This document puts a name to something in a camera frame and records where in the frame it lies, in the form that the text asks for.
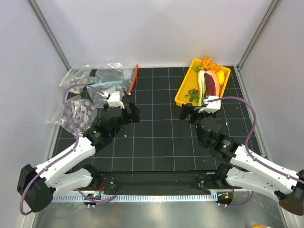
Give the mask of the toy cherry tomatoes with leaves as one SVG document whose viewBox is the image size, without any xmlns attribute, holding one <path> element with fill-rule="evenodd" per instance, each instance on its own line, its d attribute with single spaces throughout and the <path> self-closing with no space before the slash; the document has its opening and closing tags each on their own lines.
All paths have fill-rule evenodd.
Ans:
<svg viewBox="0 0 304 228">
<path fill-rule="evenodd" d="M 200 92 L 198 89 L 191 89 L 188 91 L 188 93 L 185 95 L 185 97 L 187 97 L 189 99 L 189 102 L 198 102 L 199 101 L 199 97 L 200 97 Z"/>
</svg>

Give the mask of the toy green onion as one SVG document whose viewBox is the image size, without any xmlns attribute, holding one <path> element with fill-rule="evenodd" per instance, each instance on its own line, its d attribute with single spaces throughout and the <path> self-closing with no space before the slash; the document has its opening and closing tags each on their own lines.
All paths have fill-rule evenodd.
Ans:
<svg viewBox="0 0 304 228">
<path fill-rule="evenodd" d="M 198 72 L 198 85 L 199 85 L 199 101 L 198 101 L 198 106 L 202 106 L 203 99 L 205 97 L 206 86 L 205 86 L 205 77 L 204 77 L 204 74 L 205 74 L 204 70 L 200 70 Z"/>
</svg>

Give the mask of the toy meat slab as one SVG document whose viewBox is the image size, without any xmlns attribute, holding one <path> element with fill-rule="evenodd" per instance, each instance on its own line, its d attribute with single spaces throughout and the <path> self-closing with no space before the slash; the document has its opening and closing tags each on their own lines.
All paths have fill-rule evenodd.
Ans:
<svg viewBox="0 0 304 228">
<path fill-rule="evenodd" d="M 206 86 L 205 96 L 219 96 L 220 84 L 217 75 L 213 71 L 208 70 L 204 73 L 204 79 Z"/>
</svg>

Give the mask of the orange zipper clear bag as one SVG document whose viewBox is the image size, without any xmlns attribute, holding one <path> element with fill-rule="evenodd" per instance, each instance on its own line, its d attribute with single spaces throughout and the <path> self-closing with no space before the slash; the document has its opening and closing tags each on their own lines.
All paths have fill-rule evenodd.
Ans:
<svg viewBox="0 0 304 228">
<path fill-rule="evenodd" d="M 99 68 L 93 68 L 89 76 L 94 82 L 92 86 L 99 89 L 110 89 L 122 91 L 130 95 L 135 85 L 139 65 L 123 65 L 119 62 L 108 63 Z"/>
</svg>

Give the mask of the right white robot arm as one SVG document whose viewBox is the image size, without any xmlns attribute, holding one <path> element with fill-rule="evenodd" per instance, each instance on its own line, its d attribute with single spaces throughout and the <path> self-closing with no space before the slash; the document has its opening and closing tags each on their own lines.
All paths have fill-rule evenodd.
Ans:
<svg viewBox="0 0 304 228">
<path fill-rule="evenodd" d="M 282 167 L 221 132 L 214 113 L 192 104 L 182 105 L 180 119 L 190 115 L 202 148 L 221 164 L 211 182 L 219 188 L 240 187 L 267 196 L 292 214 L 304 214 L 304 172 Z"/>
</svg>

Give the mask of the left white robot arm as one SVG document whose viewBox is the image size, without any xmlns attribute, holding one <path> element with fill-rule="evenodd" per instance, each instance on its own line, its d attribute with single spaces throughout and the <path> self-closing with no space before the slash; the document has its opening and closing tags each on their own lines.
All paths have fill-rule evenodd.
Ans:
<svg viewBox="0 0 304 228">
<path fill-rule="evenodd" d="M 120 116 L 98 119 L 73 145 L 50 160 L 35 167 L 25 165 L 20 171 L 17 185 L 17 192 L 21 195 L 21 214 L 40 212 L 54 197 L 69 191 L 86 187 L 90 190 L 99 188 L 101 174 L 92 165 L 86 165 L 73 173 L 68 171 L 108 146 L 123 125 L 140 121 L 140 110 L 133 102 L 129 103 L 129 107 L 129 112 L 122 108 Z"/>
</svg>

